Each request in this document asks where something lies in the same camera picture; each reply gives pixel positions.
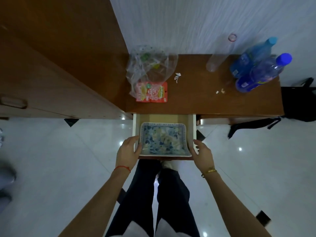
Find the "cabinet drawer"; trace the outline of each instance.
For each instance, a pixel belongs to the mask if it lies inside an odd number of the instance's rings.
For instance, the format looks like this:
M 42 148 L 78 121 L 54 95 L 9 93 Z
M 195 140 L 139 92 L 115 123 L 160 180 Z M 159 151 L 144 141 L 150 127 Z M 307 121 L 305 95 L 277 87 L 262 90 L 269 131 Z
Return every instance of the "cabinet drawer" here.
M 188 147 L 193 144 L 193 139 L 196 139 L 196 115 L 159 115 L 159 114 L 134 114 L 133 115 L 133 136 L 140 135 L 140 126 L 144 122 L 156 123 L 182 123 L 186 126 L 186 140 Z M 159 157 L 159 156 L 140 156 L 139 159 L 177 159 L 177 160 L 192 160 L 192 157 Z

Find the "forearm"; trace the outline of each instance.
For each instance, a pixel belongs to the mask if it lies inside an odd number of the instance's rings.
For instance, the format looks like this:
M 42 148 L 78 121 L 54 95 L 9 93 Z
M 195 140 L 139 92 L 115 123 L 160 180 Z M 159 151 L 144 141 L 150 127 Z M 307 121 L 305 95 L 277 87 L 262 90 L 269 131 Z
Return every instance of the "forearm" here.
M 102 237 L 128 174 L 128 170 L 124 168 L 113 171 L 104 186 L 83 207 L 59 237 Z
M 205 178 L 231 237 L 271 237 L 217 172 L 208 173 Z

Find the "hand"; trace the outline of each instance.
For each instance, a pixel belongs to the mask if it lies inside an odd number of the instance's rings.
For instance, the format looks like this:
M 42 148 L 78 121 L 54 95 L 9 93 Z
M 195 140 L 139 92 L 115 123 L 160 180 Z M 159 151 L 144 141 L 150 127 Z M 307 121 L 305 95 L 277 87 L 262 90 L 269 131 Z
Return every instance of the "hand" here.
M 190 152 L 194 159 L 194 163 L 202 174 L 207 172 L 210 168 L 214 168 L 213 155 L 211 150 L 202 142 L 198 140 L 193 140 L 197 145 L 199 154 L 196 154 L 193 147 L 190 147 Z
M 126 166 L 130 170 L 136 165 L 137 159 L 142 151 L 142 145 L 139 144 L 136 151 L 134 152 L 134 143 L 138 141 L 139 136 L 132 136 L 127 138 L 121 147 L 118 150 L 116 155 L 116 163 L 115 167 L 117 166 Z

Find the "red string bracelet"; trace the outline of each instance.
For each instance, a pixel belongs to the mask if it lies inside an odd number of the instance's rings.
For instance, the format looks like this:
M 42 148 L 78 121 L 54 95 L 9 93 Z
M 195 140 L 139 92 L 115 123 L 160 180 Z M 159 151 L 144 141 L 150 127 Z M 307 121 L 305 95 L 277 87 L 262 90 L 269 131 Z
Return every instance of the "red string bracelet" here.
M 124 167 L 124 168 L 128 169 L 129 172 L 131 172 L 131 170 L 127 166 L 117 166 L 113 171 L 115 171 L 117 168 L 120 168 L 120 167 Z

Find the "plastic bottle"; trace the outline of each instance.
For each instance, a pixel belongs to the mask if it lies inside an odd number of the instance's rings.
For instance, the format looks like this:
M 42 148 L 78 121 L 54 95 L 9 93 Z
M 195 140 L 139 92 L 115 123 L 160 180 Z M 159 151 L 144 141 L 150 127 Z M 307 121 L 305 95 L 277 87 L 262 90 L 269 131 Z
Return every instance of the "plastic bottle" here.
M 268 57 L 253 67 L 249 74 L 236 81 L 236 88 L 240 92 L 249 92 L 252 89 L 269 82 L 277 77 L 287 64 L 292 61 L 289 53 L 283 53 L 277 58 Z
M 277 38 L 270 37 L 265 42 L 248 48 L 231 66 L 230 71 L 236 78 L 250 72 L 251 68 L 271 55 L 271 48 L 276 44 Z
M 235 47 L 236 34 L 231 33 L 228 39 L 224 40 L 215 50 L 215 53 L 210 57 L 206 64 L 206 69 L 214 72 L 226 60 L 226 58 L 233 52 Z

